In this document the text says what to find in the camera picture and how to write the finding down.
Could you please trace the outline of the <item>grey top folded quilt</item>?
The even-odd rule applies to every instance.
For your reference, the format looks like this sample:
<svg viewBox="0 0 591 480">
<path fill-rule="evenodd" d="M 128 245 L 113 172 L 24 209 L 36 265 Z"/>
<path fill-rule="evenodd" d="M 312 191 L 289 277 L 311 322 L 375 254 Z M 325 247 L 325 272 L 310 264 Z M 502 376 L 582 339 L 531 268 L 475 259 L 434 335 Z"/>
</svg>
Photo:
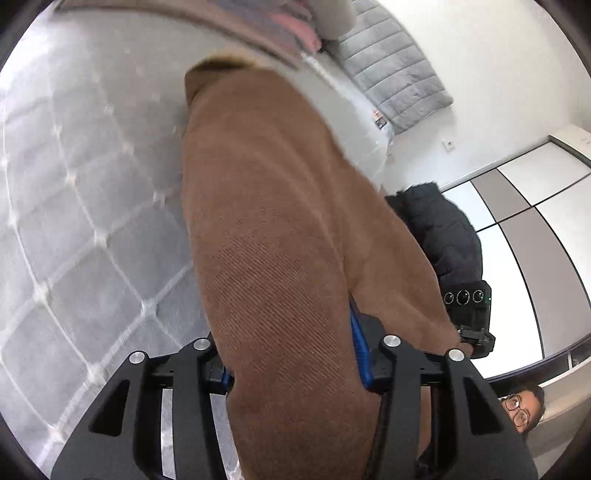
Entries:
<svg viewBox="0 0 591 480">
<path fill-rule="evenodd" d="M 352 0 L 311 0 L 308 5 L 322 39 L 339 39 L 355 26 L 356 10 Z"/>
</svg>

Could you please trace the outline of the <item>stack of folded blankets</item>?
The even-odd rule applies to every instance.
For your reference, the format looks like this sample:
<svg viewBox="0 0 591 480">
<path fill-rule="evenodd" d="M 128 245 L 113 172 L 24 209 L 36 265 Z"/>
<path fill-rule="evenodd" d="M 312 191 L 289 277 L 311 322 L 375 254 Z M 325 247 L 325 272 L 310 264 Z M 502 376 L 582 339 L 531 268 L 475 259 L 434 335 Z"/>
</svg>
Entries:
<svg viewBox="0 0 591 480">
<path fill-rule="evenodd" d="M 60 1 L 65 10 L 149 12 L 204 25 L 297 66 L 322 49 L 314 16 L 301 1 Z"/>
</svg>

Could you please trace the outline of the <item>grey quilted bed cover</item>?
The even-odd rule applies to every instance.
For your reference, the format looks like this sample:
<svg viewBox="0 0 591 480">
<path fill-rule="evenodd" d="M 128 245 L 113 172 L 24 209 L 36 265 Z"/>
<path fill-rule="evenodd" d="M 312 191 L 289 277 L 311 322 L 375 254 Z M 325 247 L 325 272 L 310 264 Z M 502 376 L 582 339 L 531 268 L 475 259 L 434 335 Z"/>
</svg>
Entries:
<svg viewBox="0 0 591 480">
<path fill-rule="evenodd" d="M 49 473 L 134 351 L 207 335 L 181 208 L 184 75 L 242 44 L 47 8 L 1 72 L 1 413 Z"/>
</svg>

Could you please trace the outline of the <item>grey padded headboard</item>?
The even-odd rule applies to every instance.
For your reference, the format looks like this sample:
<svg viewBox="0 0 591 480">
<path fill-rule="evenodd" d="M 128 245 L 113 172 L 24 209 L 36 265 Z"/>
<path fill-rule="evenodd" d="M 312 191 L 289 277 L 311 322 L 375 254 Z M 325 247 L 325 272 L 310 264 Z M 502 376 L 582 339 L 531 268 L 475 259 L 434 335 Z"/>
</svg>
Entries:
<svg viewBox="0 0 591 480">
<path fill-rule="evenodd" d="M 454 99 L 421 47 L 378 1 L 355 1 L 352 30 L 328 43 L 349 79 L 404 133 Z"/>
</svg>

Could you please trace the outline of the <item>brown corduroy jacket fleece collar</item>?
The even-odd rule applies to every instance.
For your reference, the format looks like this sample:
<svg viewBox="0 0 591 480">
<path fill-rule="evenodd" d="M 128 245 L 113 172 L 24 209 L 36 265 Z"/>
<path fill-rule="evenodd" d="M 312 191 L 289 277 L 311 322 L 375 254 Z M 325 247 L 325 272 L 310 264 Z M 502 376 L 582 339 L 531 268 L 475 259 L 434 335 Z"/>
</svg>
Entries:
<svg viewBox="0 0 591 480">
<path fill-rule="evenodd" d="M 460 344 L 406 225 L 286 78 L 233 56 L 185 76 L 182 206 L 205 316 L 235 376 L 228 418 L 249 479 L 359 479 L 380 398 L 349 309 L 415 348 Z"/>
</svg>

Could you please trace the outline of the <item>white grey wardrobe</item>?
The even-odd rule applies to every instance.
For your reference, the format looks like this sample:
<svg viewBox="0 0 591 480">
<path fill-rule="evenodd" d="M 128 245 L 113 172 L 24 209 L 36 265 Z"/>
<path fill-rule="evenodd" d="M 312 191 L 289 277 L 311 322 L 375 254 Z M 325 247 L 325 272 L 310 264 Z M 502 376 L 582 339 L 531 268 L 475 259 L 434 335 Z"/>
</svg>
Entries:
<svg viewBox="0 0 591 480">
<path fill-rule="evenodd" d="M 590 349 L 590 134 L 574 124 L 445 193 L 469 218 L 491 285 L 500 393 L 567 372 Z"/>
</svg>

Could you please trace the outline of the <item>white wall socket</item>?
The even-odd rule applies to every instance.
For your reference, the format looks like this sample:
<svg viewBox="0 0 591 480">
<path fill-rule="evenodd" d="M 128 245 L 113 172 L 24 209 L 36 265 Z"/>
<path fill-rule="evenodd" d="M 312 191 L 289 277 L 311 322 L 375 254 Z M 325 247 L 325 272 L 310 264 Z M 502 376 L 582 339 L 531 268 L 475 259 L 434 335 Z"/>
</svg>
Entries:
<svg viewBox="0 0 591 480">
<path fill-rule="evenodd" d="M 442 144 L 447 152 L 451 152 L 456 148 L 455 143 L 452 140 L 443 140 Z"/>
</svg>

